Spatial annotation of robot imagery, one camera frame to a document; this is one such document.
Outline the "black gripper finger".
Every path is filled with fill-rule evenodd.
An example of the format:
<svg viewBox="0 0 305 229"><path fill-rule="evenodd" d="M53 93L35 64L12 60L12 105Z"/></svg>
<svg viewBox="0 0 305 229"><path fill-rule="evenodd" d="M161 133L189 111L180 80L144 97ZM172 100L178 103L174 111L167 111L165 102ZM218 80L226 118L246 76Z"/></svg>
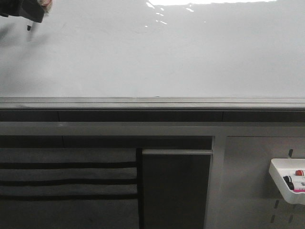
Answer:
<svg viewBox="0 0 305 229"><path fill-rule="evenodd" d="M42 23L44 9L36 0L0 0L0 15L24 17Z"/></svg>

